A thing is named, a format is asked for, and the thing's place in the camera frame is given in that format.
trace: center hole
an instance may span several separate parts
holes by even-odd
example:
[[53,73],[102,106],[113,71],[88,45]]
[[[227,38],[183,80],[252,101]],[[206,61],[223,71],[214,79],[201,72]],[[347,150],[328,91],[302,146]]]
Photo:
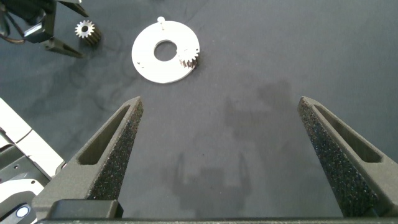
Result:
[[163,62],[172,60],[176,54],[177,46],[168,40],[159,43],[155,48],[155,57]]
[[81,31],[83,31],[83,32],[88,31],[88,26],[83,26],[83,27],[81,28]]

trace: gear teeth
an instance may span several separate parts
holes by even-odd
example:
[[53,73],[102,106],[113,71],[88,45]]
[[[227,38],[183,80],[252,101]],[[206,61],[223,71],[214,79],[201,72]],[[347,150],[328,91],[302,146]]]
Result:
[[190,50],[185,49],[184,51],[178,52],[178,59],[180,64],[184,66],[184,68],[193,68],[197,65],[197,59],[199,57],[199,50]]
[[[82,31],[83,27],[87,27],[85,32]],[[95,27],[92,21],[80,22],[75,27],[76,35],[84,40],[88,45],[95,45],[101,40],[101,31]]]

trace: white ring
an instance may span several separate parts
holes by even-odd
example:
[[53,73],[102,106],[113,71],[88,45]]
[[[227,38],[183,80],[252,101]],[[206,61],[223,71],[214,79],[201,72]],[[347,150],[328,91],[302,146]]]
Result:
[[186,77],[195,67],[182,66],[178,55],[162,62],[155,57],[154,51],[160,43],[170,41],[179,50],[200,50],[199,40],[191,28],[186,25],[164,21],[146,27],[136,38],[131,49],[132,62],[137,71],[146,79],[156,83],[172,83]]

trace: gear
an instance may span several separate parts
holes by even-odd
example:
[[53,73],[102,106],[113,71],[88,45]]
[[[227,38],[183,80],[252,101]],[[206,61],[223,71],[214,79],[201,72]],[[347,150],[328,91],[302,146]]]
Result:
[[91,21],[80,22],[75,29],[76,35],[90,46],[95,45],[101,39],[101,31]]
[[185,49],[182,51],[178,51],[178,59],[180,60],[180,64],[184,66],[184,68],[194,68],[198,63],[199,50],[190,50]]

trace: robotic arm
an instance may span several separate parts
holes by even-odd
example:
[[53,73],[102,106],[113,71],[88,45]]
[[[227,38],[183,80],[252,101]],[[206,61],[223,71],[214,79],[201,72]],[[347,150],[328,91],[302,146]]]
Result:
[[[81,0],[58,0],[58,2],[88,17],[80,6]],[[0,0],[0,37],[13,44],[23,44],[25,41],[41,43],[46,50],[82,58],[82,53],[54,37],[56,9],[56,0]],[[23,19],[30,28],[23,31],[10,13]],[[16,28],[22,39],[9,37],[10,28],[7,20]]]

